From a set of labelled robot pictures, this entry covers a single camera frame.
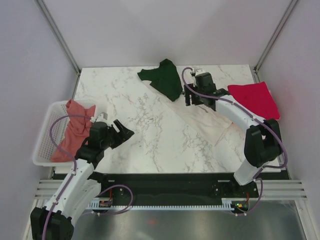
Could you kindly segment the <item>white green-sleeved Charlie Brown t-shirt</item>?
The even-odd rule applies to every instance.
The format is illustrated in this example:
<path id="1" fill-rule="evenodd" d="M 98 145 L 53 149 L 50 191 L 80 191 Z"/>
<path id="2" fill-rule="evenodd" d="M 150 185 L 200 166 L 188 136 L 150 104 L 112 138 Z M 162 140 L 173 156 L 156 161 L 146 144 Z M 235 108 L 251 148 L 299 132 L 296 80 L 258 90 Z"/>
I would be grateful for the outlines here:
<path id="1" fill-rule="evenodd" d="M 159 67 L 142 69 L 137 75 L 141 81 L 149 82 L 145 86 L 159 97 L 161 102 L 213 146 L 227 133 L 232 122 L 222 114 L 203 104 L 186 106 L 182 81 L 171 60 L 164 59 L 159 63 Z"/>

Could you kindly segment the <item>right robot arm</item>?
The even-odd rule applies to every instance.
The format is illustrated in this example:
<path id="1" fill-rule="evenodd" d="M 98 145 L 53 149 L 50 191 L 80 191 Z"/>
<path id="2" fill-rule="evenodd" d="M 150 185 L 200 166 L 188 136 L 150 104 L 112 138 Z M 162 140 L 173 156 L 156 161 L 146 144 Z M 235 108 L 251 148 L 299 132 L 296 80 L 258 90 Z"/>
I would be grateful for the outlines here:
<path id="1" fill-rule="evenodd" d="M 193 83 L 183 82 L 185 104 L 205 105 L 245 132 L 244 156 L 241 166 L 234 172 L 229 191 L 235 197 L 247 191 L 264 169 L 280 169 L 271 162 L 285 153 L 280 126 L 276 119 L 259 116 L 241 104 L 228 90 L 217 89 L 212 75 L 203 69 L 191 70 Z"/>

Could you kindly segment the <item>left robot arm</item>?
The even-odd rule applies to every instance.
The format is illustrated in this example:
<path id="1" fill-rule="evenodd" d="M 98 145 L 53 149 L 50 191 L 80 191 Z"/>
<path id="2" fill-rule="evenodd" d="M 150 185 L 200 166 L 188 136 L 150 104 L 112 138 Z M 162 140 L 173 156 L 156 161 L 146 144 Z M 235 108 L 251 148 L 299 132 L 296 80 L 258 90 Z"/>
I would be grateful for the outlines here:
<path id="1" fill-rule="evenodd" d="M 75 225 L 96 197 L 104 197 L 110 191 L 108 182 L 92 178 L 106 149 L 115 149 L 128 141 L 134 131 L 119 120 L 112 125 L 105 121 L 94 122 L 75 155 L 73 166 L 62 184 L 41 208 L 35 207 L 30 214 L 31 234 L 34 240 L 70 240 Z"/>

